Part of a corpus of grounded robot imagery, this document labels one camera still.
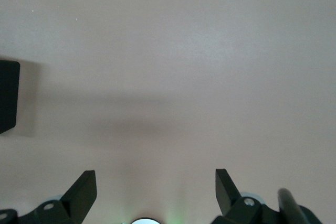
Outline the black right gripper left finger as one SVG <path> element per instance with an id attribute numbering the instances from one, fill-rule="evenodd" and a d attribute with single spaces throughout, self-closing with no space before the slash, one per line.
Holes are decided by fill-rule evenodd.
<path id="1" fill-rule="evenodd" d="M 83 223 L 96 200 L 96 173 L 86 170 L 59 200 L 49 200 L 19 216 L 15 209 L 1 210 L 1 223 Z"/>

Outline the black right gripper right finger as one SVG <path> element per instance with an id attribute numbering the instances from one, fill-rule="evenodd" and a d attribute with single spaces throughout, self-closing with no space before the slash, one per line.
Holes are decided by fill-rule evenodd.
<path id="1" fill-rule="evenodd" d="M 226 169 L 216 170 L 215 189 L 222 214 L 213 223 L 321 223 L 310 209 L 299 205 L 285 188 L 278 190 L 278 211 L 255 197 L 242 196 Z"/>

